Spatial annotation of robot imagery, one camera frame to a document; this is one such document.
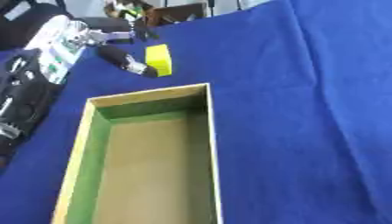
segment blue tablecloth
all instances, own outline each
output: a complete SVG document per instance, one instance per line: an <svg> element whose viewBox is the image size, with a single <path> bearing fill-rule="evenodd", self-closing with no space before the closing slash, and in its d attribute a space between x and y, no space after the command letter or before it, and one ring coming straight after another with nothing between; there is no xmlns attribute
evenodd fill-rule
<svg viewBox="0 0 392 224"><path fill-rule="evenodd" d="M174 75L86 52L0 177L0 223L48 223L85 100L211 82L227 224L392 223L392 2L275 0L159 29ZM143 58L145 44L123 45Z"/></svg>

